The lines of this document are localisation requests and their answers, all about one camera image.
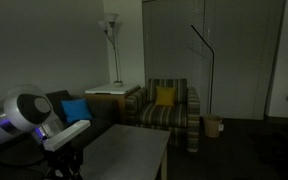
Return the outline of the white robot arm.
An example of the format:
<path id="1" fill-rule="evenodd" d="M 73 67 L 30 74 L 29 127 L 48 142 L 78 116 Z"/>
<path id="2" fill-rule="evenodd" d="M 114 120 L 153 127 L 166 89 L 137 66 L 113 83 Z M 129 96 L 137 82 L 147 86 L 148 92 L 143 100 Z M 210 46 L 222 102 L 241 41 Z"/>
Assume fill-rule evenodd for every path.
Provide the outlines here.
<path id="1" fill-rule="evenodd" d="M 82 180 L 82 150 L 71 141 L 90 126 L 78 120 L 64 128 L 45 93 L 35 85 L 21 85 L 0 101 L 0 145 L 30 133 L 48 162 L 44 180 Z"/>

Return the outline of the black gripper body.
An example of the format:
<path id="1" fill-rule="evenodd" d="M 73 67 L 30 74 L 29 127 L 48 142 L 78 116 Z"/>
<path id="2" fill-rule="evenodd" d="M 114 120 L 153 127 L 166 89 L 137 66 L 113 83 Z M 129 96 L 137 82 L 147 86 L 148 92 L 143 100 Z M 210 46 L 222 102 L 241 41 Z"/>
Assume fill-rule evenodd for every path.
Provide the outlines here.
<path id="1" fill-rule="evenodd" d="M 67 143 L 54 152 L 45 150 L 44 157 L 48 162 L 48 170 L 43 180 L 83 180 L 80 174 L 82 150 L 76 150 Z"/>

